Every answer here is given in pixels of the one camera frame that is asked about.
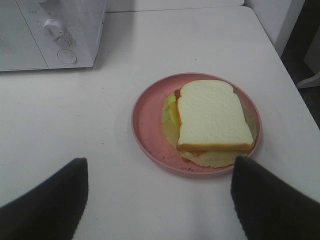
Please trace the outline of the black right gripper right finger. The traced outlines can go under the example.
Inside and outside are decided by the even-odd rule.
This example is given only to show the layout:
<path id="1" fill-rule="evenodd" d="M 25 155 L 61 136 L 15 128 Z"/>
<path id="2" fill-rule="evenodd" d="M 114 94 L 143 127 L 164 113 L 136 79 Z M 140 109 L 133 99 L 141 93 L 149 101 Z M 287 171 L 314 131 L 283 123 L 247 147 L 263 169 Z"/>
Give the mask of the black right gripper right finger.
<path id="1" fill-rule="evenodd" d="M 237 156 L 231 197 L 249 240 L 318 240 L 320 204 L 249 157 Z"/>

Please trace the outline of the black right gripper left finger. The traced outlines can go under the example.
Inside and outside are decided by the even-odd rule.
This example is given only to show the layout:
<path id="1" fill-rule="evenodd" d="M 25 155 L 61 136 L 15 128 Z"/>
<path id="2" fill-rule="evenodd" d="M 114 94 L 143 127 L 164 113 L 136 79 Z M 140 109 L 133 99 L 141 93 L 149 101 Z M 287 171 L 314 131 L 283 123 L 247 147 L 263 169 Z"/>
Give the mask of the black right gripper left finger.
<path id="1" fill-rule="evenodd" d="M 89 195 L 88 163 L 75 158 L 0 208 L 2 240 L 71 240 Z"/>

